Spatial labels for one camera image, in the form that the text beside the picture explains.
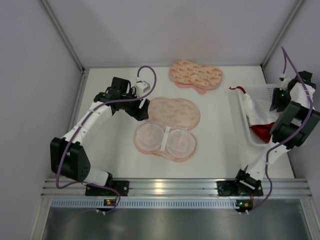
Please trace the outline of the white bra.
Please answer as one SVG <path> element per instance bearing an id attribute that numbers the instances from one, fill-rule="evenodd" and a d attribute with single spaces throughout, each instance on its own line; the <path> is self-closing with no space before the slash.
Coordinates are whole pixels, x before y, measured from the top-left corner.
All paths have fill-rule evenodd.
<path id="1" fill-rule="evenodd" d="M 242 95 L 245 116 L 250 126 L 269 125 L 279 117 L 276 111 L 270 111 L 271 102 L 263 99 L 252 99 L 247 93 Z"/>

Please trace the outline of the pink mesh laundry bag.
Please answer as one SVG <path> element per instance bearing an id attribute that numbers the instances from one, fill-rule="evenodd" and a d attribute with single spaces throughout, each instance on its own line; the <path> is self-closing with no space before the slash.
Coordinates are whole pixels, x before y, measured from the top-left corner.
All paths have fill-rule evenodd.
<path id="1" fill-rule="evenodd" d="M 196 151 L 197 140 L 190 132 L 200 122 L 200 110 L 185 98 L 156 97 L 148 107 L 148 119 L 133 137 L 138 151 L 173 162 L 184 162 Z"/>

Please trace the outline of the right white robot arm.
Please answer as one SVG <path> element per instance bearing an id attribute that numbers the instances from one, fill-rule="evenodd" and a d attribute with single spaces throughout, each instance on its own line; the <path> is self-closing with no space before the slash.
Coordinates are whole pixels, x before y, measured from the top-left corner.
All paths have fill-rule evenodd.
<path id="1" fill-rule="evenodd" d="M 254 99 L 238 86 L 244 116 L 252 131 L 261 131 L 260 139 L 266 143 L 263 153 L 245 169 L 238 171 L 235 184 L 257 189 L 267 175 L 268 166 L 282 155 L 301 146 L 320 121 L 319 111 L 314 109 L 313 94 L 316 84 L 312 73 L 300 71 L 295 78 L 281 76 L 282 84 L 272 92 L 272 99 Z"/>

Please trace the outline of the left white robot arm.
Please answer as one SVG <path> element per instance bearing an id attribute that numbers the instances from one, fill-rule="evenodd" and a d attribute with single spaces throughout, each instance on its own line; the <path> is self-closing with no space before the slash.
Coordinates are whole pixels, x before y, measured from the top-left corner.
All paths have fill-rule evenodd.
<path id="1" fill-rule="evenodd" d="M 50 142 L 51 170 L 56 174 L 56 187 L 60 177 L 76 183 L 106 187 L 112 178 L 107 171 L 94 168 L 86 153 L 88 145 L 102 125 L 117 111 L 125 111 L 137 121 L 148 118 L 150 101 L 146 98 L 155 88 L 144 80 L 131 85 L 129 80 L 114 77 L 106 91 L 99 92 L 80 121 L 63 137 L 55 137 Z"/>

